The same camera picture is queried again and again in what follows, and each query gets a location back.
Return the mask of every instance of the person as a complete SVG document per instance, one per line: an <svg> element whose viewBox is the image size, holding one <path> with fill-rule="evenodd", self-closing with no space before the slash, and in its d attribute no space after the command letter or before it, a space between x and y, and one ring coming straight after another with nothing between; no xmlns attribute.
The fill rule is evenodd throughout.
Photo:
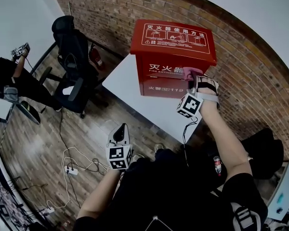
<svg viewBox="0 0 289 231"><path fill-rule="evenodd" d="M37 79L24 69L28 53L25 49L18 63L16 63L14 58L8 60L0 57L0 85L16 87L19 97L30 98L56 111L60 111L62 105L43 85L39 84Z"/></svg>
<svg viewBox="0 0 289 231"><path fill-rule="evenodd" d="M201 81L213 85L210 79ZM207 87L199 88L198 92L216 95ZM234 230L235 216L231 203L257 213L264 224L267 207L253 182L241 142L220 116L215 102L204 100L200 113L227 170L221 196L208 192L205 182L198 181L198 175L186 161L157 145L155 161L139 158L132 163L116 194L121 172L106 173L82 205L73 230L230 231Z"/></svg>

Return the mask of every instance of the white cable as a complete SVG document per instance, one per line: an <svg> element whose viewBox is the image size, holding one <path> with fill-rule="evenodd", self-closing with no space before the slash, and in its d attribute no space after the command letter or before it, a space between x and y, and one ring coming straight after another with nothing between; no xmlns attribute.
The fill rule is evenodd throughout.
<svg viewBox="0 0 289 231"><path fill-rule="evenodd" d="M109 142L106 147L109 147L109 144L114 144L115 146L124 146L123 144L116 144L114 142Z"/></svg>
<svg viewBox="0 0 289 231"><path fill-rule="evenodd" d="M65 161L67 158L68 158L68 159L71 159L71 160L73 160L73 161L76 163L77 166L80 167L80 165L76 162L76 160L75 160L74 158L64 157L64 153L65 153L66 151L72 149L72 148L76 149L81 155L83 155L88 161L91 162L91 164L88 165L85 169L88 169L88 167L90 167L92 164L101 165L101 167L102 167L103 169L105 169L106 171L108 171L109 168L110 168L110 167L107 167L107 166L103 165L103 164L100 163L100 162L93 162L93 161L90 160L85 154L81 153L75 146L72 146L72 147L69 147L69 148L65 149L65 150L63 151L63 157L62 157L61 166L62 166L62 170L63 170L63 178L64 178L64 181L66 182L66 193L67 193L67 196L68 196L68 201L66 202L66 204L65 204L64 206L58 207L58 206L56 206L51 200L47 200L47 201L46 201L46 204L47 204L47 207L48 207L49 209L50 209L50 206L49 206L48 202L50 202L50 203L53 205L53 207L55 207L55 208L57 208L57 209L61 209L61 208L66 207L66 205L67 205L67 204L69 203L69 201L70 201L70 196L69 196L68 189L67 189L67 181L66 181L66 177L65 177L64 161Z"/></svg>

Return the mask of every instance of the brick wall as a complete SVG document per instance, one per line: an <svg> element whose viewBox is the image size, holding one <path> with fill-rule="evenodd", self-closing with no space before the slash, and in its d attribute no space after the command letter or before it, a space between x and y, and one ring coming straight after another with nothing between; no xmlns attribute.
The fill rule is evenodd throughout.
<svg viewBox="0 0 289 231"><path fill-rule="evenodd" d="M289 71L266 42L236 17L206 0L58 0L75 26L127 55L137 19L206 27L214 35L218 65L207 73L220 83L221 114L244 139L269 126L289 158Z"/></svg>

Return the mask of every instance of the black office chair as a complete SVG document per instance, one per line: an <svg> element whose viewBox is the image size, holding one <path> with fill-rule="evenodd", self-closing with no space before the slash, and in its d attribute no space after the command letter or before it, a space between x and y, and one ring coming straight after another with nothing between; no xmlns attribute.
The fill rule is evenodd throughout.
<svg viewBox="0 0 289 231"><path fill-rule="evenodd" d="M58 62L65 69L65 75L60 78L51 74L48 67L40 78L40 84L49 78L59 82L54 97L68 110L80 113L83 118L83 110L88 99L94 93L94 88L104 79L98 80L98 72L89 63L88 40L79 30L74 28L74 17L66 15L55 20L52 26L53 37L59 47ZM69 95L63 94L63 89L74 86Z"/></svg>

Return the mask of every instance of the fire extinguisher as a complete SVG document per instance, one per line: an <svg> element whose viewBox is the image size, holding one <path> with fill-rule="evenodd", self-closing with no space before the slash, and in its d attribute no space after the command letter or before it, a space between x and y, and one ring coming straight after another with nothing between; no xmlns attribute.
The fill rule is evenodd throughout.
<svg viewBox="0 0 289 231"><path fill-rule="evenodd" d="M89 51L89 58L95 64L98 70L103 71L105 69L105 64L101 59L100 53L94 48L95 44L92 43L90 51Z"/></svg>

